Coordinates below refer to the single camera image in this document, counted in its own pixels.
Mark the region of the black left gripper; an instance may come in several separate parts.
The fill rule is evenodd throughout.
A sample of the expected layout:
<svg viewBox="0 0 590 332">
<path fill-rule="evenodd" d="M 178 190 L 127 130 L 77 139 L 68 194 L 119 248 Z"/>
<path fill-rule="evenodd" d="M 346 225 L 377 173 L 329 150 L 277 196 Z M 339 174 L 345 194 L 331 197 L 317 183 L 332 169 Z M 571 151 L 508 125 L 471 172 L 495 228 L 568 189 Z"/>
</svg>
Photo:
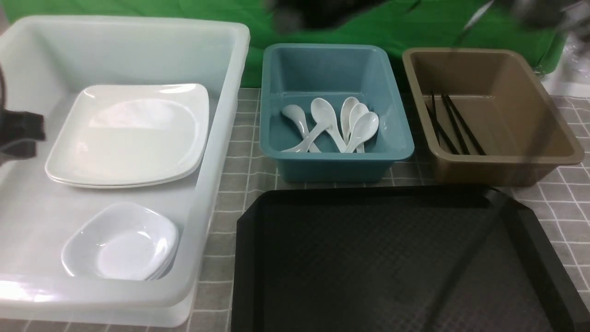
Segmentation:
<svg viewBox="0 0 590 332">
<path fill-rule="evenodd" d="M 46 141 L 46 118 L 23 111 L 1 111 L 0 164 L 37 157 L 37 144 Z"/>
</svg>

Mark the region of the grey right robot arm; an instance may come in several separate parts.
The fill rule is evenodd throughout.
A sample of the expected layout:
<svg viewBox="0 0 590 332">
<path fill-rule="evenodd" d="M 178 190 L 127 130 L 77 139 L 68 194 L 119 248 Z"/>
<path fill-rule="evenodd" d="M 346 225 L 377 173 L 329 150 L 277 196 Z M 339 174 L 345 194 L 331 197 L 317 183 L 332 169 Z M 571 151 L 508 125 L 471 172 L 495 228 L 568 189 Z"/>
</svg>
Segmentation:
<svg viewBox="0 0 590 332">
<path fill-rule="evenodd" d="M 333 30 L 385 0 L 264 0 L 278 32 Z M 491 8 L 512 17 L 526 30 L 554 30 L 573 35 L 584 47 L 589 46 L 589 2 L 587 0 L 485 0 L 465 23 L 455 39 L 460 45 Z"/>
</svg>

